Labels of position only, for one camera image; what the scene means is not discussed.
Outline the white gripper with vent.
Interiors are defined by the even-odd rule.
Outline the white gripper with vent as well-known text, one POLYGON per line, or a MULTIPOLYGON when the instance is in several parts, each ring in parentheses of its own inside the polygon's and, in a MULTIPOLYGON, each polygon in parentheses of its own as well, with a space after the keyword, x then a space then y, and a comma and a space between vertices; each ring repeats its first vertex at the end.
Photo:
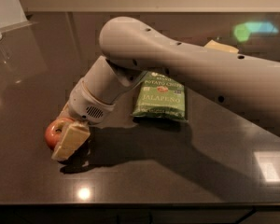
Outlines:
MULTIPOLYGON (((114 108, 114 104, 109 105, 97 100, 81 79, 70 92, 68 103, 64 105, 58 119, 72 117, 96 125, 101 123, 114 108)), ((57 129, 60 130, 60 136, 51 156, 55 161, 68 160, 91 135, 86 122, 59 122, 57 129)))

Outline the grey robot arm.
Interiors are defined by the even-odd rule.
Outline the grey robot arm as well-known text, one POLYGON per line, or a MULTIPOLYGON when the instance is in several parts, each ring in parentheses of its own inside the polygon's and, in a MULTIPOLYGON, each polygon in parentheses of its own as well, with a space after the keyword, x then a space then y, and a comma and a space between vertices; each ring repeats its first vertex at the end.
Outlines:
POLYGON ((120 96, 149 72, 165 75, 280 137, 280 63, 241 55, 229 46, 180 43, 129 17, 108 21, 101 56, 72 89, 49 130, 52 158, 68 160, 103 122, 120 96))

